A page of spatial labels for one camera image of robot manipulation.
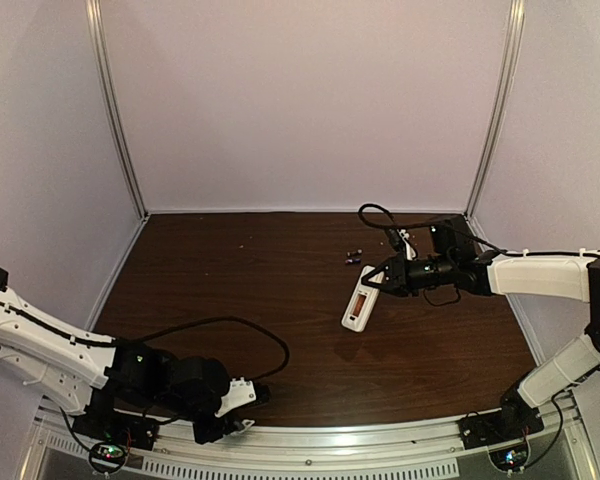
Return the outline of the white remote control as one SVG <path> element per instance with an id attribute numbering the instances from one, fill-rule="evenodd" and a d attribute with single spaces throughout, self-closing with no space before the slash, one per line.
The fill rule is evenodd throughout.
<path id="1" fill-rule="evenodd" d="M 374 270 L 374 266 L 365 265 L 341 319 L 341 326 L 355 333 L 362 333 L 371 317 L 379 296 L 379 289 L 367 286 L 362 279 Z"/>

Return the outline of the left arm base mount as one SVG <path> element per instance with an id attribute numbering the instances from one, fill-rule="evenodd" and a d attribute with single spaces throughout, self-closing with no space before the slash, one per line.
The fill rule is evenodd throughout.
<path id="1" fill-rule="evenodd" d="M 151 451 L 159 432 L 156 420 L 118 411 L 107 418 L 67 417 L 66 425 L 94 473 L 106 478 L 127 467 L 135 452 Z"/>

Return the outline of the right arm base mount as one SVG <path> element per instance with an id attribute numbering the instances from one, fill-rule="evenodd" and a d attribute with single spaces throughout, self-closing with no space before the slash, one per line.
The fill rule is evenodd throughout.
<path id="1" fill-rule="evenodd" d="M 514 474 L 527 468 L 531 457 L 529 436 L 544 430 L 538 407 L 529 406 L 510 387 L 500 398 L 500 408 L 491 413 L 470 412 L 457 422 L 466 450 L 498 446 L 488 452 L 499 471 Z"/>

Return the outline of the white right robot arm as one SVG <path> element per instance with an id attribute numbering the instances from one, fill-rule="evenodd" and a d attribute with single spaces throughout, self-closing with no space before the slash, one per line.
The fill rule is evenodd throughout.
<path id="1" fill-rule="evenodd" d="M 522 377 L 501 398 L 509 417 L 525 418 L 594 370 L 600 369 L 600 250 L 577 252 L 498 248 L 474 235 L 461 215 L 423 223 L 433 254 L 411 252 L 410 225 L 383 225 L 395 255 L 360 278 L 362 285 L 396 297 L 442 286 L 476 296 L 533 295 L 581 301 L 589 306 L 583 334 Z"/>

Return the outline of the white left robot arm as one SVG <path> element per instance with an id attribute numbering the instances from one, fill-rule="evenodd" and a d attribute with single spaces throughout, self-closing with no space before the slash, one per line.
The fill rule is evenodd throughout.
<path id="1" fill-rule="evenodd" d="M 76 328 L 22 299 L 2 268 L 0 362 L 72 417 L 74 432 L 94 439 L 151 449 L 163 424 L 148 417 L 152 408 L 190 422 L 199 444 L 254 424 L 235 411 L 256 400 L 255 384 L 230 377 L 218 360 Z"/>

